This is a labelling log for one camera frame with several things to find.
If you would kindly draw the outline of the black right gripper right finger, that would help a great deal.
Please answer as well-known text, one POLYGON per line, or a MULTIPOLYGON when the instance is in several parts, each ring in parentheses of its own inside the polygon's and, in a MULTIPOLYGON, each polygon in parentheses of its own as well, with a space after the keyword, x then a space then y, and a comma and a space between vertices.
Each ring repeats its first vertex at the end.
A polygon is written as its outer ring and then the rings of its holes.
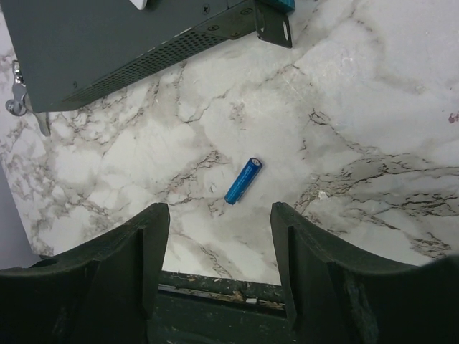
POLYGON ((458 257, 414 266, 270 212, 287 319, 299 343, 456 343, 458 257))

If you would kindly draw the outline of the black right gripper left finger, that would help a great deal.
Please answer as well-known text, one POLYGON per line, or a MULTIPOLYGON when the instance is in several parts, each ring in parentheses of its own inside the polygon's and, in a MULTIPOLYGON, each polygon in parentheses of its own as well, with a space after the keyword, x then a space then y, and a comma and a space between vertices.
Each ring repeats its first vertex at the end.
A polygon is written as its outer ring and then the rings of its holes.
POLYGON ((1 271, 3 343, 146 343, 169 236, 169 208, 28 268, 1 271))

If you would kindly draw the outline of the blue battery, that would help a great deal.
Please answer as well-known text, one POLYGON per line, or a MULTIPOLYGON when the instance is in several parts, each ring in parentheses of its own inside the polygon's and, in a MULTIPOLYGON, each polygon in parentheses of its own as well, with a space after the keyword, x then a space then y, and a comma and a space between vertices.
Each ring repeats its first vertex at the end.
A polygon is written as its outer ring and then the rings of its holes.
POLYGON ((226 193, 225 201, 231 205, 237 203, 255 180, 262 167, 263 164, 260 159, 250 158, 226 193))

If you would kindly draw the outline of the white battery compartment cover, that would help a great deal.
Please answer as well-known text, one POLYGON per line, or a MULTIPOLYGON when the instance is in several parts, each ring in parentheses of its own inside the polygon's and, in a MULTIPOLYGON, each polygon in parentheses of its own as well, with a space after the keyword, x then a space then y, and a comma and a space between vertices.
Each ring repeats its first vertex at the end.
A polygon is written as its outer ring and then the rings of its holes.
POLYGON ((130 0, 137 10, 144 10, 147 4, 147 0, 130 0))

